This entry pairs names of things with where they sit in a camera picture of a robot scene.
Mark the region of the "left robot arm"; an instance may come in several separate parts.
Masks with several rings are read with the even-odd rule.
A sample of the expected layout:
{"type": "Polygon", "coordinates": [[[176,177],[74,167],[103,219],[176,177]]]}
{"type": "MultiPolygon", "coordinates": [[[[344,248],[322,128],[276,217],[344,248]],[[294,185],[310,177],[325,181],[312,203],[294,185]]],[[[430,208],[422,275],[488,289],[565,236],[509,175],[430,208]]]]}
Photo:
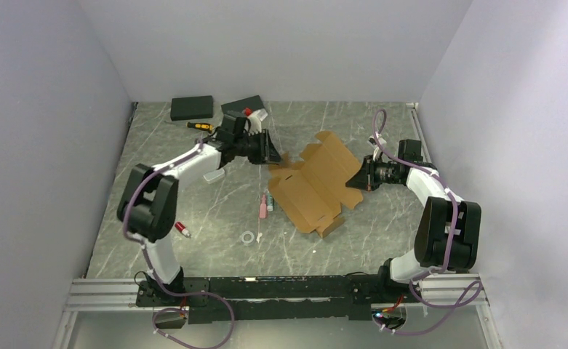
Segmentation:
{"type": "Polygon", "coordinates": [[[262,126],[265,109],[224,115],[212,134],[199,138],[184,154],[154,166],[133,167],[117,208],[124,237],[140,245],[156,296],[175,305],[184,295],[183,269],[172,246],[177,197],[206,174],[222,169],[237,157],[251,164],[281,164],[282,158],[262,126]]]}

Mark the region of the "brown cardboard box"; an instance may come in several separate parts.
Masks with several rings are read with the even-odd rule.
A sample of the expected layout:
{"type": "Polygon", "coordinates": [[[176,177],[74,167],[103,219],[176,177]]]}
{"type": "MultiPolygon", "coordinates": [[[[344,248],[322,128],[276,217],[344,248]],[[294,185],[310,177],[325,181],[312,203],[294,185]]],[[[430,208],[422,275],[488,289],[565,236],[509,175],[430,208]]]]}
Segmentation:
{"type": "Polygon", "coordinates": [[[343,207],[354,209],[364,200],[359,189],[346,186],[361,162],[334,132],[320,131],[316,139],[299,161],[284,153],[281,164],[268,166],[268,191],[298,231],[325,238],[345,222],[343,207]]]}

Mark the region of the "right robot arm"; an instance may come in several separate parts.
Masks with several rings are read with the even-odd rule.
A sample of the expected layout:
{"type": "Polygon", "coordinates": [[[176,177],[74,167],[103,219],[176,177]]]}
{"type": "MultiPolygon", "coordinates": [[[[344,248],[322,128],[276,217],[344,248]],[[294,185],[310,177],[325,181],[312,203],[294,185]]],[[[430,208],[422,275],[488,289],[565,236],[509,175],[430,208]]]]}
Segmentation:
{"type": "Polygon", "coordinates": [[[376,282],[380,299],[393,302],[404,292],[404,283],[432,273],[467,273],[475,264],[479,245],[481,207],[453,193],[439,178],[435,166],[422,156],[422,143],[406,139],[395,158],[383,159],[382,138],[369,139],[372,154],[363,158],[347,187],[371,192],[381,185],[403,185],[423,205],[413,247],[387,260],[386,276],[376,282]]]}

